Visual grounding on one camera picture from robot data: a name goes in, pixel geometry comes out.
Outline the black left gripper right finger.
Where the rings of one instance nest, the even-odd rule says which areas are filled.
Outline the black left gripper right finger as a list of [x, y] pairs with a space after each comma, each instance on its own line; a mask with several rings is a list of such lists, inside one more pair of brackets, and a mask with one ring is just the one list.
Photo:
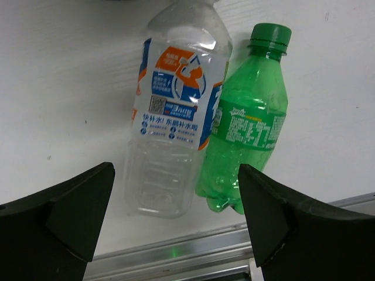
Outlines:
[[241, 165], [238, 183], [265, 280], [373, 280], [374, 216], [335, 207]]

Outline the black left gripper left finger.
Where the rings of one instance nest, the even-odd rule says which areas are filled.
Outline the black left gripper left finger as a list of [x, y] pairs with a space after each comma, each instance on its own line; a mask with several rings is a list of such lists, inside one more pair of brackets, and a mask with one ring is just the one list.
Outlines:
[[1, 205], [1, 280], [83, 280], [115, 179], [104, 162]]

